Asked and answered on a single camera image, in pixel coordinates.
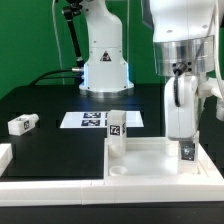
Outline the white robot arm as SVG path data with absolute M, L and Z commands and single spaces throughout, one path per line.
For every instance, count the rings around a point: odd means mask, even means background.
M 141 0 L 142 17 L 153 30 L 156 73 L 168 78 L 164 90 L 168 139 L 179 143 L 180 158 L 194 161 L 199 106 L 211 95 L 224 104 L 219 67 L 219 30 L 224 0 Z M 122 24 L 105 0 L 81 3 L 89 35 L 80 92 L 95 97 L 133 88 L 122 56 Z

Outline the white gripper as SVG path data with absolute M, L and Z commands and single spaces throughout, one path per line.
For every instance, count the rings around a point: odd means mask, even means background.
M 198 80 L 195 76 L 182 75 L 178 79 L 180 106 L 175 105 L 174 80 L 172 77 L 165 85 L 165 127 L 170 140 L 193 139 L 198 127 Z M 195 144 L 192 141 L 180 142 L 181 159 L 193 160 Z

